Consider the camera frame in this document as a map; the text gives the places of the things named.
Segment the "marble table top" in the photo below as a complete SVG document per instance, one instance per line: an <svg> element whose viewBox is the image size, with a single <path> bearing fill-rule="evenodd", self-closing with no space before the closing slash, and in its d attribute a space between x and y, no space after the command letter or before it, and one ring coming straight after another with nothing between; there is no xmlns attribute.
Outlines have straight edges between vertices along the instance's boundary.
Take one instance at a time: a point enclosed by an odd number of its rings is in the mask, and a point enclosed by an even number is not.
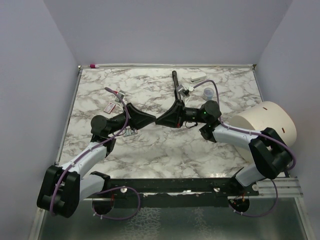
<svg viewBox="0 0 320 240"><path fill-rule="evenodd" d="M84 69L59 164L70 161L89 144L90 122L95 115L111 118L122 112L119 106L111 114L103 112L114 99L104 87L125 91L126 103L131 102L137 109L159 117L175 100L173 70L177 71L178 81L183 85L191 85L188 79L199 72L214 80L225 122L262 101L250 68ZM191 94L187 107L200 107L205 102L203 90L208 87L214 89L211 83L198 87ZM113 152L89 172L99 171L112 178L217 178L231 177L248 165L234 146L204 140L199 132L202 125L187 129L152 123L137 135L119 136Z"/></svg>

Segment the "purple cable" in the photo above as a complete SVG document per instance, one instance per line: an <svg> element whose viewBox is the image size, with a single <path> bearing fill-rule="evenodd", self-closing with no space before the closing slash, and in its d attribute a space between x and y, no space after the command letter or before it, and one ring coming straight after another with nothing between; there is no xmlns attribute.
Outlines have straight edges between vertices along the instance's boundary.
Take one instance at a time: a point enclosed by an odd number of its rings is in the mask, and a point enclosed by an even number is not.
<svg viewBox="0 0 320 240"><path fill-rule="evenodd" d="M105 89L107 92L114 94L114 95L120 100L120 102L122 103L122 105L123 105L123 107L124 107L124 112L125 112L125 123L124 123L123 127L120 129L119 132L117 132L114 136L108 138L107 140L104 140L104 141L100 142L99 144L95 145L94 147L92 147L92 150L100 147L101 145L103 145L103 144L111 141L111 140L114 139L115 137L117 137L117 136L118 136L120 133L122 133L122 131L126 128L126 126L127 126L127 124L128 124L128 121L129 121L129 112L128 112L128 109L127 109L127 106L126 106L125 102L121 99L121 97L120 97L118 94L116 94L116 93L115 93L113 90L111 90L110 88L105 87L104 89ZM76 158L76 160L74 160L73 163L76 164L77 162L80 161L80 159L82 159L86 154L88 154L88 153L90 153L90 152L91 152L90 149L88 149L87 151L84 151L81 155L79 155L79 156ZM54 203L55 203L55 199L56 199L56 196L57 196L57 192L58 192L58 190L59 190L59 187L60 187L60 185L61 185L61 183L62 183L65 175L67 174L67 172L68 172L72 167L73 167L73 165L70 164L70 165L63 171L63 173L61 174L58 182L56 183L56 186L55 186L55 189L54 189L54 191L53 191L52 198L51 198L51 202L50 202L50 209L49 209L52 216L55 216L55 215L56 215L56 214L54 213Z"/></svg>
<svg viewBox="0 0 320 240"><path fill-rule="evenodd" d="M246 213L241 213L239 211L236 211L230 204L229 204L229 207L233 209L233 211L236 213L236 214L239 214L241 216L245 216L245 217L248 217L248 218L260 218L260 217L264 217L268 214L270 214L277 206L278 204L278 199L279 199L279 195L278 195L278 189L277 189L277 186L276 186L276 183L271 180L271 182L273 183L274 185L274 190L275 190L275 201L274 201L274 204L273 206L270 208L270 210L264 212L264 213L261 213L259 215L251 215L251 214L246 214Z"/></svg>
<svg viewBox="0 0 320 240"><path fill-rule="evenodd" d="M130 189L130 190L134 191L134 193L136 194L136 196L138 198L138 206L137 206L137 208L136 208L136 210L135 210L135 212L133 214L131 214L130 216L126 216L126 217L112 217L112 216L99 215L99 214L97 214L97 212L95 210L95 206L92 205L92 210L95 213L95 215L99 216L100 218L104 218L104 219L120 220L120 221L121 220L127 220L127 219L130 219L133 216L135 216L140 210L141 200L140 200L139 193L134 188L129 187L129 186L118 186L118 187L114 187L114 188L111 188L111 189L108 189L108 190L105 190L105 191L97 192L96 194L105 194L105 193L108 193L108 192L111 192L111 191L114 191L114 190L118 190L118 189L123 189L123 188Z"/></svg>
<svg viewBox="0 0 320 240"><path fill-rule="evenodd" d="M214 85L214 88L215 88L215 93L216 93L216 102L218 103L218 105L220 106L220 101L219 101L219 93L218 93L218 88L217 88L217 85L216 83L213 81L213 80L205 80L205 81L202 81L200 83L198 83L197 85L195 85L193 88L197 88L199 86L201 86L202 84L205 84L205 83L213 83ZM285 144L283 144L282 142L272 138L272 137L269 137L267 135L264 135L262 133L258 133L258 132L250 132L250 131L245 131L245 130L242 130L242 129L238 129L236 127L231 127L231 126L227 126L224 124L224 122L222 121L221 119L221 116L219 117L219 121L221 123L221 125L227 129L231 129L231 130L234 130L236 132L239 132L239 133L243 133L243 134L251 134L251 135L256 135L256 136L260 136L260 137L263 137L263 138L266 138L280 146L282 146L292 157L292 165L290 167L288 167L286 170L292 170L295 166L296 166L296 163L297 163L297 158L296 158L296 155L292 152L292 150Z"/></svg>

